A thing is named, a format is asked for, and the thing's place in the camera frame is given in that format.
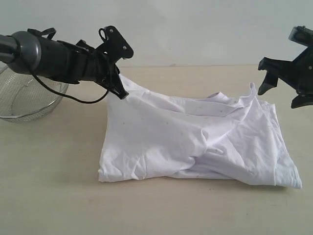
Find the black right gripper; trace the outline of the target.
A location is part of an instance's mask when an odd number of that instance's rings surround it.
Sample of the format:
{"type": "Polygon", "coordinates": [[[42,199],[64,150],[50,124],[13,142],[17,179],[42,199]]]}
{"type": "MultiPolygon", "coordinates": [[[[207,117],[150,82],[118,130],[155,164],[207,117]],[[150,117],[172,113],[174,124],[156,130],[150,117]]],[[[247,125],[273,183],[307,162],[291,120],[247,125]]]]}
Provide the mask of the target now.
{"type": "Polygon", "coordinates": [[[282,80],[292,87],[297,96],[291,102],[291,108],[296,109],[313,104],[313,47],[307,47],[293,61],[276,60],[264,57],[258,65],[259,71],[267,71],[258,89],[258,95],[263,95],[276,88],[279,77],[273,73],[284,73],[282,80]]]}

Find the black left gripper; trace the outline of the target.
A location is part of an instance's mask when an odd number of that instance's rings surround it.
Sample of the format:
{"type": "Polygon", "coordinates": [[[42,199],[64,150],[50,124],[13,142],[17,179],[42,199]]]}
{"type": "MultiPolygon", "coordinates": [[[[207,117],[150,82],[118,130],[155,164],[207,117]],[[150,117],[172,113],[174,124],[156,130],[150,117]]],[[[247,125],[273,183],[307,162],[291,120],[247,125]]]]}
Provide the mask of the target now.
{"type": "Polygon", "coordinates": [[[79,80],[95,82],[119,99],[125,99],[129,93],[123,87],[115,63],[109,60],[107,54],[98,52],[84,40],[80,40],[78,46],[87,50],[86,62],[79,80]]]}

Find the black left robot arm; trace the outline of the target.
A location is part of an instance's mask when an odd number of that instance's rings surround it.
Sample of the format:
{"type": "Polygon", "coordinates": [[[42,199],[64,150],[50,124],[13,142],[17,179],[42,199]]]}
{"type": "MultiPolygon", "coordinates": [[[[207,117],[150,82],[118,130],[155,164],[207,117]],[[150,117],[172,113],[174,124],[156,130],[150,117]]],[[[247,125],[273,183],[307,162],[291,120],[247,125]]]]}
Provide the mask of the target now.
{"type": "Polygon", "coordinates": [[[112,25],[98,30],[103,43],[96,48],[80,40],[77,44],[55,41],[56,30],[28,29],[0,37],[0,60],[19,74],[30,74],[67,84],[92,81],[120,99],[124,89],[119,59],[130,59],[133,49],[112,25]]]}

